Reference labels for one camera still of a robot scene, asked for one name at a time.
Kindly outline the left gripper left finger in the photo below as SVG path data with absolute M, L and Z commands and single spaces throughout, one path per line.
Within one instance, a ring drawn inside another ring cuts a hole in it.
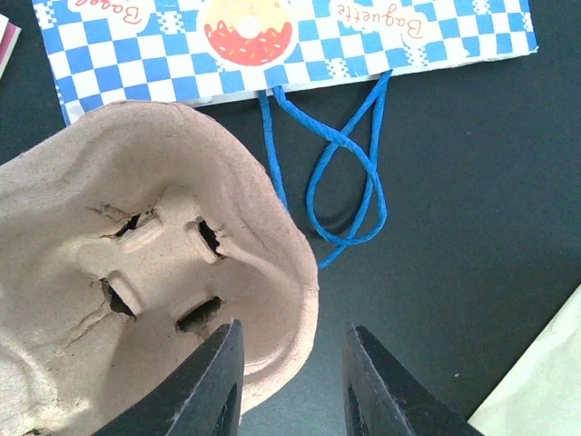
M 242 325 L 218 327 L 174 372 L 97 435 L 236 435 L 244 373 Z

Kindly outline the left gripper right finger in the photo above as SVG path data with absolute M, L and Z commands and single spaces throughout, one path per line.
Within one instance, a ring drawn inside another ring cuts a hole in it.
M 346 325 L 342 357 L 348 435 L 479 435 L 431 394 L 365 327 Z

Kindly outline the cream paper bag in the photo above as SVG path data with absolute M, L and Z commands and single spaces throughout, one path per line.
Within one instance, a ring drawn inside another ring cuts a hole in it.
M 468 420 L 485 435 L 580 434 L 576 289 Z

